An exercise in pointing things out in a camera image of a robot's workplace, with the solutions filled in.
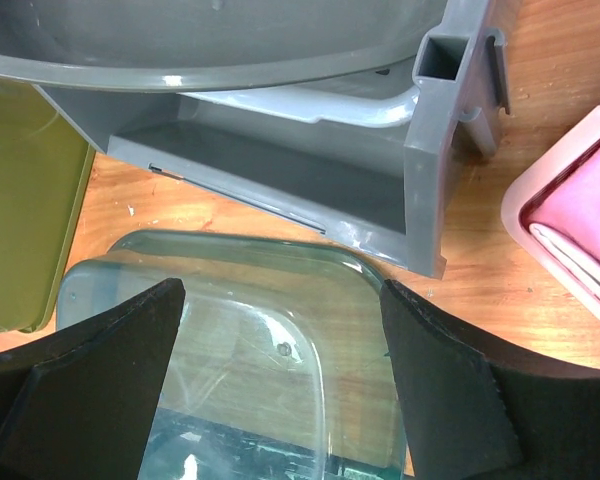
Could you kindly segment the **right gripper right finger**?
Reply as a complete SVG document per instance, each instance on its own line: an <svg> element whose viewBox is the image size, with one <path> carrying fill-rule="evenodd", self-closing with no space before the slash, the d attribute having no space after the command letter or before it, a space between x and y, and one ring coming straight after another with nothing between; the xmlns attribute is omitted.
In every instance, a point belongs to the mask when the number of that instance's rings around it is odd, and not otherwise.
<svg viewBox="0 0 600 480"><path fill-rule="evenodd" d="M382 325L419 479L600 479L600 369L520 347L395 280Z"/></svg>

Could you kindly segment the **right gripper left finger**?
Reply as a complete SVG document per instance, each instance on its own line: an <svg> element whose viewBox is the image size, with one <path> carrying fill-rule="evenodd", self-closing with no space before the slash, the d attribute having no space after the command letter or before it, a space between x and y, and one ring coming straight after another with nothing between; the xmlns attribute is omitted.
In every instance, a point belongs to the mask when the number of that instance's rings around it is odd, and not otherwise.
<svg viewBox="0 0 600 480"><path fill-rule="evenodd" d="M135 479L178 333L168 278L0 353L0 479Z"/></svg>

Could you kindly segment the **clear teal plastic tub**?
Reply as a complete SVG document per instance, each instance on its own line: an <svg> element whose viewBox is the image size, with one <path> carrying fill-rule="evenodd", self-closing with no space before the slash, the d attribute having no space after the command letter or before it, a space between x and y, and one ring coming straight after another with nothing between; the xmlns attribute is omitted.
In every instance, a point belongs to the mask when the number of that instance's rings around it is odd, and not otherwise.
<svg viewBox="0 0 600 480"><path fill-rule="evenodd" d="M66 328L156 283L186 291L143 479L401 479L382 274L336 247L139 230L64 276Z"/></svg>

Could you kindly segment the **olive green slotted basket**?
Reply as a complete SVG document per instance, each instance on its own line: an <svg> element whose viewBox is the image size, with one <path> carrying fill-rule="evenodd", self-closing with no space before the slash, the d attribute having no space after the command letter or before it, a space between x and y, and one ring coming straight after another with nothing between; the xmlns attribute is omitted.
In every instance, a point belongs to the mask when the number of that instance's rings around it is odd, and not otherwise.
<svg viewBox="0 0 600 480"><path fill-rule="evenodd" d="M0 79L0 333L49 322L94 155L32 86Z"/></svg>

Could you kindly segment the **dark grey plastic tub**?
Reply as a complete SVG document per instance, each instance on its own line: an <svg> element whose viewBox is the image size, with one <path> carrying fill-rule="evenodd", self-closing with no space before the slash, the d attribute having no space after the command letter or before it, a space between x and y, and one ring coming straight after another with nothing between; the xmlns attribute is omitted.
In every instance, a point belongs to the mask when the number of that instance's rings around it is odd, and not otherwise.
<svg viewBox="0 0 600 480"><path fill-rule="evenodd" d="M248 89L413 56L442 1L0 1L0 77L104 91Z"/></svg>

